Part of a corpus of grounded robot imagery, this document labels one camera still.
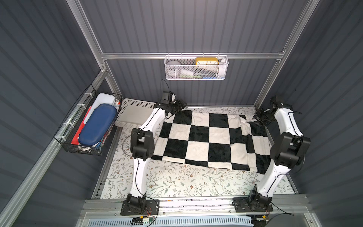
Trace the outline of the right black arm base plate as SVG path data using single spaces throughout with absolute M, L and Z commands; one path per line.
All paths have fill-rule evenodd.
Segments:
M 273 207 L 270 201 L 252 200 L 247 197 L 233 198 L 232 206 L 237 213 L 248 212 L 264 212 L 269 213 L 273 211 Z

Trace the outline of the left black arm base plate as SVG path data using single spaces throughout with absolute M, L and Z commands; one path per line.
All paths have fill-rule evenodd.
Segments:
M 158 214 L 160 200 L 143 200 L 136 202 L 123 201 L 122 209 L 120 212 L 121 216 L 147 216 L 151 214 L 153 216 Z

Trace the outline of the black white checkered pillowcase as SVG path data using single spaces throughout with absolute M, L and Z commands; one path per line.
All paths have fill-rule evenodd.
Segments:
M 265 174 L 269 154 L 266 129 L 252 115 L 184 110 L 163 122 L 152 159 Z

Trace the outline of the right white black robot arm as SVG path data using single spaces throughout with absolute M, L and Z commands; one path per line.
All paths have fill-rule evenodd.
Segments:
M 292 105 L 285 103 L 279 95 L 270 99 L 268 109 L 257 111 L 262 123 L 278 123 L 280 135 L 270 150 L 271 162 L 265 175 L 250 191 L 247 202 L 251 206 L 259 209 L 268 208 L 282 178 L 304 161 L 311 139 L 305 137 L 298 128 L 295 113 L 297 112 L 293 110 Z

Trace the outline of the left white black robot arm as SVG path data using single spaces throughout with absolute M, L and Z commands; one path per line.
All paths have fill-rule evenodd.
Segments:
M 134 175 L 127 203 L 142 206 L 146 199 L 146 177 L 148 165 L 155 151 L 154 133 L 168 115 L 172 116 L 185 109 L 187 103 L 181 99 L 175 101 L 160 101 L 154 105 L 148 119 L 139 127 L 134 128 L 130 134 L 130 151 L 134 160 Z

